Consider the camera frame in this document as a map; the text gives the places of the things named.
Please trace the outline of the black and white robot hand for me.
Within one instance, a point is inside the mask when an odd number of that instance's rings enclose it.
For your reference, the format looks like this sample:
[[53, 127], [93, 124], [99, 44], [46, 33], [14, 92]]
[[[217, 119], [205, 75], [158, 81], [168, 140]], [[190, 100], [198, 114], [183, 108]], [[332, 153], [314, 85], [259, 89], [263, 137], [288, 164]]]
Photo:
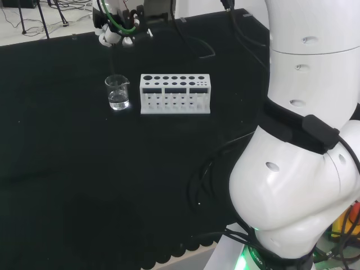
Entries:
[[154, 37], [145, 18], [144, 1], [93, 1], [94, 32], [106, 47], [132, 47]]

